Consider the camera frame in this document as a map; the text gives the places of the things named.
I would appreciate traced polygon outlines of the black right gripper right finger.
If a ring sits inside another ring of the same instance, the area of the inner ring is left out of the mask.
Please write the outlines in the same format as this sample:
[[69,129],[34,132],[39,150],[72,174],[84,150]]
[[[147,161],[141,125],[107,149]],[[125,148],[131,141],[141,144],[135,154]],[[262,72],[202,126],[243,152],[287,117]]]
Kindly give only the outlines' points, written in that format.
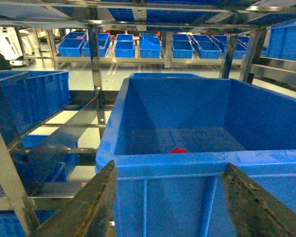
[[221,177],[238,237],[296,237],[296,214],[286,205],[232,163]]

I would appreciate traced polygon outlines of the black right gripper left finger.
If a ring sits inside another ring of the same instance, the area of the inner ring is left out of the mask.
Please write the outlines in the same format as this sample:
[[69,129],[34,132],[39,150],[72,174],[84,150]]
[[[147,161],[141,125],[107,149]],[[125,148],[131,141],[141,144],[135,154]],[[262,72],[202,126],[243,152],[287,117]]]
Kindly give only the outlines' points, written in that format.
[[109,161],[34,237],[105,237],[113,216],[117,168]]

